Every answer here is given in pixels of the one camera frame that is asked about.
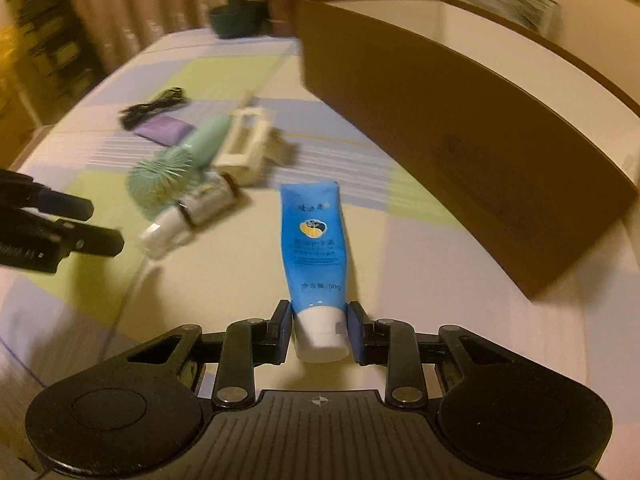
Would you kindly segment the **white spray bottle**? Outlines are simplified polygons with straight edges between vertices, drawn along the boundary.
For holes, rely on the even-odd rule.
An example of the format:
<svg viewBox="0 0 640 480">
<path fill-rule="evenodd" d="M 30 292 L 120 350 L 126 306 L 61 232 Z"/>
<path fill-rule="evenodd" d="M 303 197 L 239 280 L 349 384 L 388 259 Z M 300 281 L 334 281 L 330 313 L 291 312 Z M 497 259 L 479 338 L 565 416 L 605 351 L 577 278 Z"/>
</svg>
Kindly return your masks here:
<svg viewBox="0 0 640 480">
<path fill-rule="evenodd" d="M 210 172 L 203 183 L 165 208 L 140 235 L 142 252 L 160 260 L 189 243 L 197 230 L 234 206 L 240 197 L 235 180 L 223 172 Z"/>
</svg>

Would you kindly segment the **checked blue green tablecloth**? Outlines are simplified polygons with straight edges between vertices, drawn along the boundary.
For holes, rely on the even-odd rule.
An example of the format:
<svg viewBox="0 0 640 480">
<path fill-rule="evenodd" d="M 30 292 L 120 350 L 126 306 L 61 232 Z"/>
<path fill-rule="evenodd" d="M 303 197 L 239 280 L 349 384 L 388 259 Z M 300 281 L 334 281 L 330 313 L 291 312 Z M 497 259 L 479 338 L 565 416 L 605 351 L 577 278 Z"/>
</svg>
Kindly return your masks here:
<svg viewBox="0 0 640 480">
<path fill-rule="evenodd" d="M 188 99 L 172 120 L 195 127 L 253 93 L 292 159 L 241 188 L 186 148 L 119 125 L 119 110 L 170 88 Z M 463 326 L 583 382 L 614 418 L 602 472 L 638 477 L 639 266 L 627 230 L 616 226 L 547 298 L 528 300 L 426 188 L 303 88 L 291 40 L 165 37 L 69 112 L 21 172 L 91 200 L 92 222 L 125 245 L 113 258 L 74 252 L 53 274 L 2 270 L 3 458 L 34 462 L 26 410 L 58 380 L 182 324 L 218 332 L 270 315 L 288 296 L 280 188 L 332 180 L 350 299 L 420 332 Z"/>
</svg>

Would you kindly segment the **framed landscape picture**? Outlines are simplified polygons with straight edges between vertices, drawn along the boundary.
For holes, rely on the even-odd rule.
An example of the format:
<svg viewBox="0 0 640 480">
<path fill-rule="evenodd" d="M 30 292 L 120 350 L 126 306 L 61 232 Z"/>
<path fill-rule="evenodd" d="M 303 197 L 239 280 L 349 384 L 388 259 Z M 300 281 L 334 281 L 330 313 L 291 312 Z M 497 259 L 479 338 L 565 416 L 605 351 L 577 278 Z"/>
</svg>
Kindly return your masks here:
<svg viewBox="0 0 640 480">
<path fill-rule="evenodd" d="M 560 24 L 560 6 L 553 0 L 459 0 L 496 14 L 551 39 Z"/>
</svg>

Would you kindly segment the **brown cardboard box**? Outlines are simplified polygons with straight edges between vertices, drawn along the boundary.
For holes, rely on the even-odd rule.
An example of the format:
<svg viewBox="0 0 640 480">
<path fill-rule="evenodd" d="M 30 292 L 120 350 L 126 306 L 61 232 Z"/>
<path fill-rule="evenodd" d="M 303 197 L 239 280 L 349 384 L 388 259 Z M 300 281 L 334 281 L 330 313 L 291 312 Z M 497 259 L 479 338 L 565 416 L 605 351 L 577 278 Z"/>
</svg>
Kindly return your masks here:
<svg viewBox="0 0 640 480">
<path fill-rule="evenodd" d="M 306 88 L 397 160 L 526 296 L 636 201 L 566 119 L 440 42 L 318 0 L 296 3 Z"/>
</svg>

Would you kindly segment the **mint handheld fan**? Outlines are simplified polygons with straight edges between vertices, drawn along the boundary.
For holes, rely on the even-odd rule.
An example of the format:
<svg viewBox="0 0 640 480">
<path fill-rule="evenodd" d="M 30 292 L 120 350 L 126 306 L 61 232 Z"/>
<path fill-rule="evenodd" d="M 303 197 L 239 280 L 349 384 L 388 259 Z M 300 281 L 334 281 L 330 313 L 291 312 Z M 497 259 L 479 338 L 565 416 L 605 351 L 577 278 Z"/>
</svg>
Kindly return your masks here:
<svg viewBox="0 0 640 480">
<path fill-rule="evenodd" d="M 145 218 L 152 220 L 203 181 L 203 172 L 224 143 L 231 123 L 230 114 L 209 118 L 177 145 L 142 159 L 129 171 L 127 191 Z"/>
</svg>

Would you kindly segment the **cream hair claw clip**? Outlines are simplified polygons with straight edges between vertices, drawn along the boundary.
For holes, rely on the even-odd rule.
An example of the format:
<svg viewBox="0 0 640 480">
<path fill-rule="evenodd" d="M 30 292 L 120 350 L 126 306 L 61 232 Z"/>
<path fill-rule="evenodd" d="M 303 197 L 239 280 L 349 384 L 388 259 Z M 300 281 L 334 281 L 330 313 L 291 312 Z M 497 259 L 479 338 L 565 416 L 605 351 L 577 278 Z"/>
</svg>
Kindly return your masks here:
<svg viewBox="0 0 640 480">
<path fill-rule="evenodd" d="M 231 114 L 231 125 L 213 159 L 218 174 L 228 174 L 241 188 L 266 175 L 267 167 L 290 166 L 297 148 L 274 125 L 276 112 L 265 107 L 243 107 Z"/>
</svg>

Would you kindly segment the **blue cream tube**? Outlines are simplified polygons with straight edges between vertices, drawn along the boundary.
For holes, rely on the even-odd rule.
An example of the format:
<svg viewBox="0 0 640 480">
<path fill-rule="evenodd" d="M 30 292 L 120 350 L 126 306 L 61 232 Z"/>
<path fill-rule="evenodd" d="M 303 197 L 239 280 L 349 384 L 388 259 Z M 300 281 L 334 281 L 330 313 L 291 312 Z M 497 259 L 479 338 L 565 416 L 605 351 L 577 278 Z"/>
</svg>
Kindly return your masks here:
<svg viewBox="0 0 640 480">
<path fill-rule="evenodd" d="M 281 255 L 294 315 L 296 356 L 331 363 L 349 355 L 348 252 L 335 181 L 284 184 Z"/>
</svg>

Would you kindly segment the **purple cosmetic tube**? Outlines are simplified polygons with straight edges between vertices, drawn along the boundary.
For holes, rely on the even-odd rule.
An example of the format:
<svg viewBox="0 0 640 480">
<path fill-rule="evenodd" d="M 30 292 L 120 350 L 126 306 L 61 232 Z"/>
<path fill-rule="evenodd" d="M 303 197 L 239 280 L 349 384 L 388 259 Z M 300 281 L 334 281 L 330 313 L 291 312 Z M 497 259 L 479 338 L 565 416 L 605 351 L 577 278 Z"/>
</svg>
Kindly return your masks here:
<svg viewBox="0 0 640 480">
<path fill-rule="evenodd" d="M 163 146 L 180 144 L 192 131 L 194 125 L 167 115 L 156 115 L 132 129 L 132 133 Z"/>
</svg>

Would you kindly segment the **dark wooden shelf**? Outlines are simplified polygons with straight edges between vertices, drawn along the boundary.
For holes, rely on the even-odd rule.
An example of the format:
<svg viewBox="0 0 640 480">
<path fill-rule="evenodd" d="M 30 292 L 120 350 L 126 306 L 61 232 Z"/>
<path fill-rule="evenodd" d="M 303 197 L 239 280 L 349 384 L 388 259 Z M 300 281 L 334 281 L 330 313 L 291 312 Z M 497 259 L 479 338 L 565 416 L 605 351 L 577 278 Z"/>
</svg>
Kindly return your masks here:
<svg viewBox="0 0 640 480">
<path fill-rule="evenodd" d="M 36 69 L 57 98 L 77 102 L 105 76 L 73 0 L 6 0 Z"/>
</svg>

